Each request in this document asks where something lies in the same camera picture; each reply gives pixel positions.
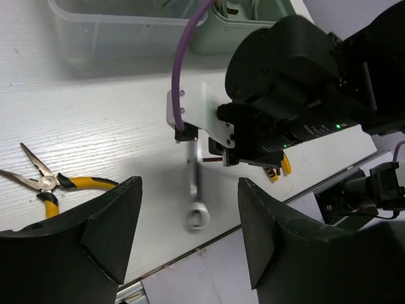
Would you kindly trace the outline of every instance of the cable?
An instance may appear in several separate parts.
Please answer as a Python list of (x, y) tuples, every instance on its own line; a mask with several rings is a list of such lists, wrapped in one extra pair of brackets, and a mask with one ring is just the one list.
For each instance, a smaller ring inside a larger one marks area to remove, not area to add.
[(173, 70), (171, 71), (171, 102), (173, 104), (173, 116), (175, 118), (176, 128), (179, 131), (184, 130), (184, 123), (182, 114), (180, 111), (180, 72), (182, 71), (182, 63), (187, 45), (191, 40), (192, 33), (196, 28), (198, 21), (215, 0), (205, 0), (205, 2), (199, 7), (194, 16), (189, 20), (186, 25), (182, 37), (177, 46), (176, 57), (173, 63)]
[(397, 143), (397, 146), (395, 147), (394, 150), (394, 157), (392, 158), (393, 162), (397, 162), (398, 161), (398, 154), (399, 154), (399, 148), (405, 144), (405, 141), (400, 141), (399, 143)]
[(382, 220), (394, 220), (398, 217), (399, 211), (393, 211), (391, 217), (379, 217), (378, 215), (372, 215), (368, 213), (359, 213), (359, 212), (350, 212), (350, 213), (338, 213), (343, 217), (352, 217), (352, 216), (360, 216), (360, 217), (373, 217), (375, 219), (382, 219)]

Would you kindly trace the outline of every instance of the gray wall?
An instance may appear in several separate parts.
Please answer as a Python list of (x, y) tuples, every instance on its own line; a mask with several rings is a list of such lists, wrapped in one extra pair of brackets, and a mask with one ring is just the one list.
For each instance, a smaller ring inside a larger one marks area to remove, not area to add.
[[(380, 13), (400, 0), (304, 0), (315, 24), (326, 32), (334, 32), (345, 39), (370, 24)], [(379, 150), (394, 150), (405, 135), (395, 133), (388, 136), (374, 136)], [(405, 160), (405, 147), (399, 153)]]

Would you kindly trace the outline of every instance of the green plastic bin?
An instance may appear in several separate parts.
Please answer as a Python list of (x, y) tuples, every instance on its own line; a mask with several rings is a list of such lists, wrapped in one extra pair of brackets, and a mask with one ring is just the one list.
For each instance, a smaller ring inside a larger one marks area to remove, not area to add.
[(196, 28), (190, 48), (197, 54), (234, 53), (239, 44), (251, 33), (263, 27), (272, 27), (279, 19), (294, 15), (289, 0), (261, 0), (258, 16), (261, 20), (228, 20), (212, 6), (204, 24)]

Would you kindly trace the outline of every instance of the black cable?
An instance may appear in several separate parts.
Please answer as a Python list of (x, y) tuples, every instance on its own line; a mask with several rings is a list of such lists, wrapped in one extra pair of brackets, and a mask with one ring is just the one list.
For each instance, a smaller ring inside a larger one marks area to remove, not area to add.
[(352, 217), (352, 216), (359, 216), (359, 217), (373, 217), (375, 219), (382, 219), (382, 220), (394, 220), (398, 217), (399, 211), (393, 211), (391, 217), (379, 217), (378, 215), (372, 215), (368, 213), (358, 213), (358, 212), (350, 212), (350, 213), (338, 213), (343, 217)]

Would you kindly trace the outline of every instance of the white table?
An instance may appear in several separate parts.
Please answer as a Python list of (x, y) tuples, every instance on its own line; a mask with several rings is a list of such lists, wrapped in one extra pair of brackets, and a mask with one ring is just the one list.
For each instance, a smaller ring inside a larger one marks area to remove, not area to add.
[[(294, 6), (308, 14), (301, 0)], [(238, 225), (238, 176), (284, 200), (376, 151), (359, 127), (307, 142), (287, 151), (293, 173), (274, 185), (260, 168), (208, 164), (204, 195), (211, 223), (201, 233), (188, 233), (182, 226), (185, 146), (175, 144), (165, 122), (172, 59), (105, 63), (72, 73), (56, 56), (51, 30), (36, 1), (0, 1), (0, 168), (39, 176), (19, 147), (24, 142), (51, 170), (67, 176), (142, 176), (144, 197), (126, 282)], [(190, 55), (182, 83), (206, 81), (224, 91), (228, 60)], [(44, 219), (33, 191), (3, 178), (0, 189), (0, 230)], [(56, 195), (63, 212), (100, 192)]]

